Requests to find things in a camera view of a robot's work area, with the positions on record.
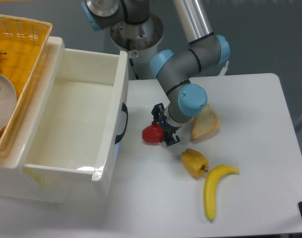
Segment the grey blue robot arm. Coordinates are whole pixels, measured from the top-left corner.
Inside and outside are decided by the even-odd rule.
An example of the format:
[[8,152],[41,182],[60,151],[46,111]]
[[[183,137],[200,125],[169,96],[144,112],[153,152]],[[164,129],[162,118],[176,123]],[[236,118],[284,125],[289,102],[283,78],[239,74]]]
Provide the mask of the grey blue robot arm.
[[[131,66],[135,66],[135,58],[155,48],[163,37],[163,24],[150,12],[147,0],[84,0],[81,6],[94,30],[110,29],[112,41],[127,51]],[[176,0],[174,6],[189,47],[179,55],[163,50],[149,60],[150,70],[169,104],[154,106],[152,123],[142,132],[145,142],[165,142],[167,146],[180,141],[177,130],[207,104],[205,90],[191,83],[190,78],[230,56],[229,43],[214,33],[203,1]]]

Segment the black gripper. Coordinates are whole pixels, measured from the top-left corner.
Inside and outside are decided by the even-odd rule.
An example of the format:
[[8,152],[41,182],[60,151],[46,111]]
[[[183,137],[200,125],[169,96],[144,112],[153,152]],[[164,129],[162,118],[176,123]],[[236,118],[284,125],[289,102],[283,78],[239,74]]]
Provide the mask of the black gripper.
[[159,123],[163,130],[164,138],[161,140],[161,143],[164,142],[166,146],[179,143],[180,138],[175,133],[182,127],[182,123],[174,121],[169,114],[169,110],[164,108],[162,103],[156,104],[151,114],[153,116],[151,124]]

